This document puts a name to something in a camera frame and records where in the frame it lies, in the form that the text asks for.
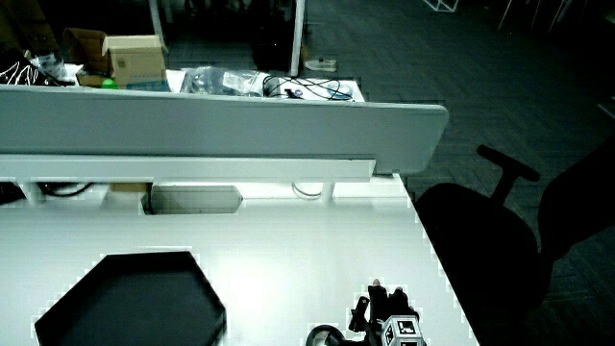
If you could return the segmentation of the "person's right hand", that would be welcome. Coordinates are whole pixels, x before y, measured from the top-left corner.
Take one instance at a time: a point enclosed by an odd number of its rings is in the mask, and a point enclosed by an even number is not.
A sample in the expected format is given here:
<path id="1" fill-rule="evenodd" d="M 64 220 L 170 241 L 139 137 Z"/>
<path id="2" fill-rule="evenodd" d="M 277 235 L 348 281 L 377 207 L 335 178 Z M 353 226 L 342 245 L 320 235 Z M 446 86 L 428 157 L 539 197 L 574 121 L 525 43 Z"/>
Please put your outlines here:
<path id="1" fill-rule="evenodd" d="M 361 341 L 345 345 L 391 346 L 426 345 L 419 322 L 420 314 L 408 302 L 398 286 L 392 293 L 375 279 L 368 287 L 368 297 L 361 296 L 351 310 L 349 329 L 364 333 Z"/>

